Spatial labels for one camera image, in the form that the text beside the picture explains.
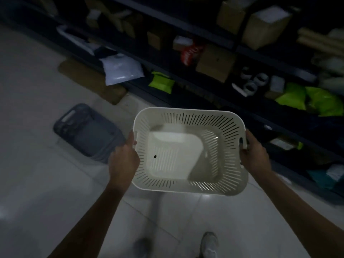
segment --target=white plastic basket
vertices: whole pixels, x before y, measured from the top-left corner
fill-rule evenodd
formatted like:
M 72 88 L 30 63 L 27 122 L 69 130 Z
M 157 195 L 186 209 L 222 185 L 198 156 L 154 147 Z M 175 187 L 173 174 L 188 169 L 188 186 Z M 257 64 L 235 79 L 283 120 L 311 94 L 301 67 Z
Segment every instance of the white plastic basket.
M 141 163 L 132 180 L 143 190 L 236 195 L 247 171 L 240 165 L 245 125 L 228 111 L 146 108 L 134 121 Z

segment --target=red package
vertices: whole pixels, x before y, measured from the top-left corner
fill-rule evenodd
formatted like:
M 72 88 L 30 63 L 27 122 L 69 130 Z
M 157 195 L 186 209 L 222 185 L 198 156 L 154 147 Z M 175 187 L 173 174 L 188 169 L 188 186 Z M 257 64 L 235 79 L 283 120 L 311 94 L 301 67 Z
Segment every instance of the red package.
M 186 66 L 191 65 L 192 60 L 197 57 L 204 49 L 204 45 L 196 45 L 193 44 L 189 47 L 186 47 L 181 53 L 180 53 L 180 59 L 182 60 L 183 64 Z

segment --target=person's left hand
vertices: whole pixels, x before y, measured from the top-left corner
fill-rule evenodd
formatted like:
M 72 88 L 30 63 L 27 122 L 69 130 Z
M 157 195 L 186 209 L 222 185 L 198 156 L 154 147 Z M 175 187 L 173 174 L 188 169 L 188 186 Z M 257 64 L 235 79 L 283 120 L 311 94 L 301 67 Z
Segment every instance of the person's left hand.
M 134 132 L 131 130 L 126 143 L 116 147 L 109 158 L 109 186 L 124 194 L 130 186 L 140 164 L 140 157 L 132 148 L 136 144 Z

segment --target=neon green plastic bag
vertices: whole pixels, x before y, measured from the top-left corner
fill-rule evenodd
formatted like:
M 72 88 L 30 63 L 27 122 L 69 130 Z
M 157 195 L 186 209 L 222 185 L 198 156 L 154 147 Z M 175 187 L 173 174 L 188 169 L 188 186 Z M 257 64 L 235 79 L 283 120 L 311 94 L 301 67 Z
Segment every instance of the neon green plastic bag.
M 285 93 L 276 99 L 278 104 L 306 110 L 306 88 L 294 82 L 286 84 Z
M 327 90 L 306 87 L 307 95 L 311 98 L 310 106 L 319 112 L 320 117 L 343 116 L 343 102 Z
M 172 87 L 174 85 L 174 80 L 170 79 L 169 76 L 153 71 L 152 74 L 154 75 L 154 78 L 151 83 L 149 83 L 149 87 L 153 87 L 162 91 L 167 92 L 168 94 L 172 93 Z

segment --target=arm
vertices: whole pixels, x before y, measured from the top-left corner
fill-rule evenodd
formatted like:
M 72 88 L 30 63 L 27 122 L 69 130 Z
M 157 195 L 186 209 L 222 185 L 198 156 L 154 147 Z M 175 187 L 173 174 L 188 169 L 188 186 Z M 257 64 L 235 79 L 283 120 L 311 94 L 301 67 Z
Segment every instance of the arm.
M 133 143 L 134 133 L 131 131 L 127 142 L 116 147 L 110 155 L 110 181 L 104 192 L 48 258 L 98 256 L 118 204 L 140 164 Z
M 248 150 L 241 150 L 244 167 L 268 195 L 290 225 L 308 254 L 316 257 L 344 257 L 344 231 L 316 212 L 272 171 L 266 149 L 246 131 Z

